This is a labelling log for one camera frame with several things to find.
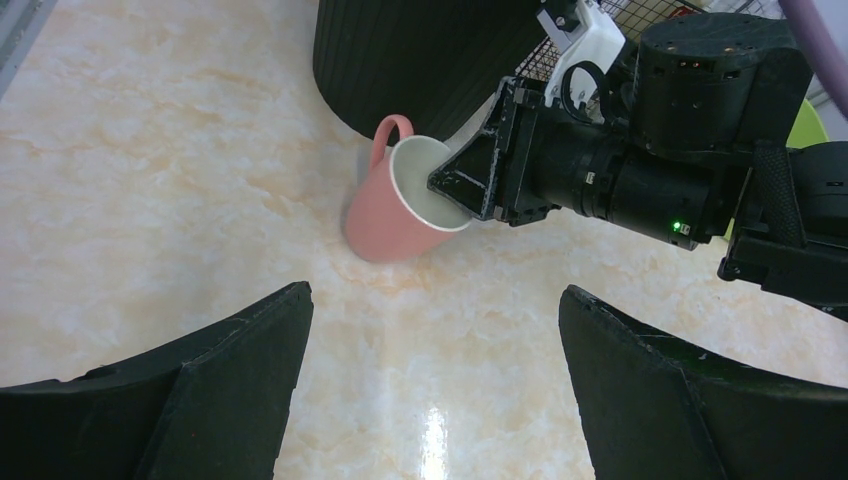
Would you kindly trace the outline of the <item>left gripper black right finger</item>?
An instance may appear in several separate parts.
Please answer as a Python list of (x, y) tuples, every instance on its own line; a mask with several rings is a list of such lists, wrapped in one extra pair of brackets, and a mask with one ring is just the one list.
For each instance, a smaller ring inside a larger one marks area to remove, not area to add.
[(847, 392), (723, 357), (571, 285), (559, 330), (599, 479), (843, 479)]

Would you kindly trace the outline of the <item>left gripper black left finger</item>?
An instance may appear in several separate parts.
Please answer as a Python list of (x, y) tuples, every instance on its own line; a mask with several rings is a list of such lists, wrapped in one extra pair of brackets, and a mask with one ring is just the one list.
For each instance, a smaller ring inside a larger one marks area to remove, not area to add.
[(1, 391), (5, 479), (270, 479), (314, 312), (305, 281), (70, 381)]

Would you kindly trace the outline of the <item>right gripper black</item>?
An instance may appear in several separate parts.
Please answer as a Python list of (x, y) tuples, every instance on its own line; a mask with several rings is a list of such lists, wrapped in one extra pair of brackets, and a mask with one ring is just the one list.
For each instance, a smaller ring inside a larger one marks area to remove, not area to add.
[(600, 88), (599, 120), (506, 78), (497, 133), (479, 131), (428, 189), (477, 220), (569, 209), (691, 250), (725, 233), (754, 172), (767, 237), (804, 245), (786, 145), (812, 73), (787, 21), (678, 17), (641, 35), (626, 71), (575, 70)]

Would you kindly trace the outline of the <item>pink ceramic mug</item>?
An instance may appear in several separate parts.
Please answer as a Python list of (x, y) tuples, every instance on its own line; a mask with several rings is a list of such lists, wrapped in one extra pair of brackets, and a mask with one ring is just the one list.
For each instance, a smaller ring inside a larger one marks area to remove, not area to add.
[(373, 263), (409, 260), (472, 224), (468, 213), (428, 189), (429, 175), (450, 154), (443, 142), (415, 134), (402, 115), (380, 122), (368, 174), (345, 220), (345, 239), (357, 256)]

